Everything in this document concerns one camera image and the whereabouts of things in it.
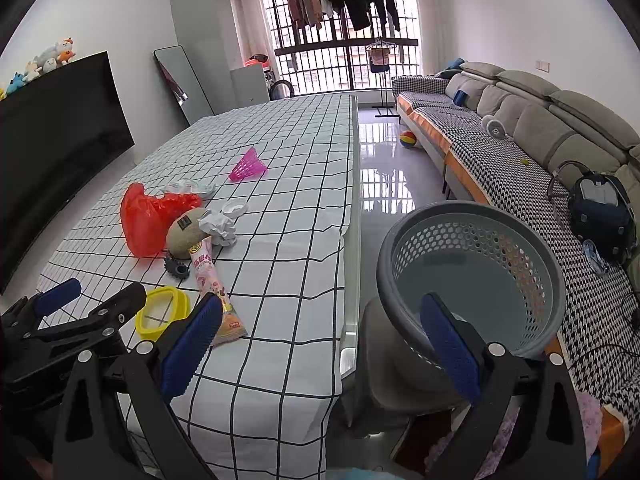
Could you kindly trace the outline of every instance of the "sofa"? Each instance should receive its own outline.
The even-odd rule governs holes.
[[[599,102],[536,75],[482,62],[466,62],[462,69],[450,80],[393,78],[398,113],[457,199],[513,214],[555,253],[567,297],[557,344],[572,380],[578,390],[599,398],[622,426],[633,429],[640,418],[637,360],[620,355],[619,348],[601,346],[640,351],[640,337],[628,323],[638,307],[633,290],[640,290],[640,256],[626,269],[615,267],[598,277],[581,243],[557,221],[568,214],[566,199],[552,205],[546,188],[562,162],[578,160],[618,176],[640,212],[640,137]],[[462,106],[453,102],[458,90],[466,94]],[[481,120],[487,115],[502,122],[504,139],[485,132]],[[573,167],[559,175],[566,188],[579,177]]]

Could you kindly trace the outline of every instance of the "wall outlet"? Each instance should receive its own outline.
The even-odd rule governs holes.
[[[548,61],[536,61],[536,69],[537,70],[542,70],[542,72],[549,72],[549,70],[551,69],[551,63],[549,63]]]

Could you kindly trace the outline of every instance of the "blue plush toy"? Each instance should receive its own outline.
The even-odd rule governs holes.
[[[6,94],[14,93],[18,88],[22,88],[24,86],[24,81],[22,80],[24,76],[22,74],[18,74],[17,72],[14,75],[14,78],[11,79],[9,86],[6,88]]]

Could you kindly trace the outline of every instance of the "backpack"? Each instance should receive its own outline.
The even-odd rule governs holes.
[[[553,192],[560,171],[576,166],[582,176],[569,190],[569,226],[578,240],[593,241],[600,256],[622,264],[636,248],[636,217],[622,183],[612,175],[591,171],[583,163],[567,160],[553,172],[546,190],[550,202],[561,196]]]

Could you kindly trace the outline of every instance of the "colorful ball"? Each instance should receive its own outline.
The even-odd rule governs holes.
[[[412,148],[415,146],[415,135],[413,132],[407,130],[400,134],[400,144],[406,148]]]

